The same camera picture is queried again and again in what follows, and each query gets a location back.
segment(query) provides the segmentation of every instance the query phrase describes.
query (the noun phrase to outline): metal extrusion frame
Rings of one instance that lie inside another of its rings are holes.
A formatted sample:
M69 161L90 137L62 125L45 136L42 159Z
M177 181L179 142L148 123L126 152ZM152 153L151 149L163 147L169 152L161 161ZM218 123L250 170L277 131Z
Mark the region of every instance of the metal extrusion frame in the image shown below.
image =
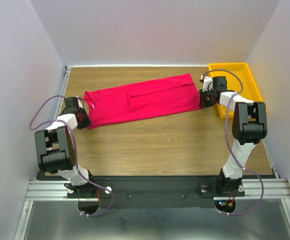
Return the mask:
M64 96L67 88L67 84L71 74L71 66L67 66L63 85L60 95ZM63 98L60 98L57 103L54 118L57 118L61 112L63 104ZM287 179L280 179L276 173L272 158L269 154L267 143L263 141L265 150L268 156L269 163L276 176L276 179L263 179L264 182L264 199L281 199L282 205L288 220L290 227L290 184ZM33 203L34 201L77 201L77 199L67 198L67 188L64 187L64 183L68 181L29 181L24 205L20 214L18 226L16 229L14 240L23 240L25 238L26 230L29 224ZM258 199L261 195L261 186L258 179L243 179L244 197L237 197L237 199ZM214 197L214 200L224 200L224 197ZM97 201L96 198L84 198L80 201Z

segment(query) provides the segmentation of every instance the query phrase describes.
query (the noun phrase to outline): wood grain surface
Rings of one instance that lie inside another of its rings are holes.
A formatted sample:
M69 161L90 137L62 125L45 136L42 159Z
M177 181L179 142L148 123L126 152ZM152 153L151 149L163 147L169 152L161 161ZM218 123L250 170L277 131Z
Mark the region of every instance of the wood grain surface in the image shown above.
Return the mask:
M72 68L66 97L152 79L190 73L197 89L205 67ZM93 175L218 175L229 157L225 119L217 107L74 131L79 164ZM263 143L246 167L259 174L272 170Z

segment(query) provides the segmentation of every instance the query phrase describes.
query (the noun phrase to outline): yellow tray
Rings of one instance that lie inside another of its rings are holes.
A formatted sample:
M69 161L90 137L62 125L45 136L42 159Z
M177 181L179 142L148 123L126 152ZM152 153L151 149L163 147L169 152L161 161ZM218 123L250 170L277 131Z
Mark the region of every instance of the yellow tray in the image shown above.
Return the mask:
M246 62L231 62L231 63L211 63L208 65L209 70L226 69L236 74L242 81L244 90L240 94L242 97L253 100L255 102L263 102L259 88L253 78L249 65ZM211 78L216 76L225 76L227 80L227 89L238 92L241 90L239 81L231 74L225 71L212 71L209 73ZM226 107L217 104L219 115L221 118L226 117ZM229 111L229 117L232 118L234 112Z

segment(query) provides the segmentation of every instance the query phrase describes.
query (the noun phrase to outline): red cloth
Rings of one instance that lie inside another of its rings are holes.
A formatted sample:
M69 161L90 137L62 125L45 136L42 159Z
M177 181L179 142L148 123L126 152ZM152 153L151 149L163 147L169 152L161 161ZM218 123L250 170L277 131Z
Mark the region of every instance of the red cloth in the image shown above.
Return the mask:
M92 121L89 129L200 109L190 74L86 91L84 100Z

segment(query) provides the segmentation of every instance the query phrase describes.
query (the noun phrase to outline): white wall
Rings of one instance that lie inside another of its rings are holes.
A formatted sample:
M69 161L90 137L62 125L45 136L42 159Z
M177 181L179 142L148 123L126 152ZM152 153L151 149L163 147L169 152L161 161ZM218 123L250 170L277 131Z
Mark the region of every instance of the white wall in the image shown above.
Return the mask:
M290 182L290 0L280 1L248 63L268 109L269 152Z
M31 2L73 66L245 61L279 0Z
M27 184L37 171L36 109L60 91L64 67L29 0L0 0L0 240L14 239ZM38 118L55 111L47 107Z

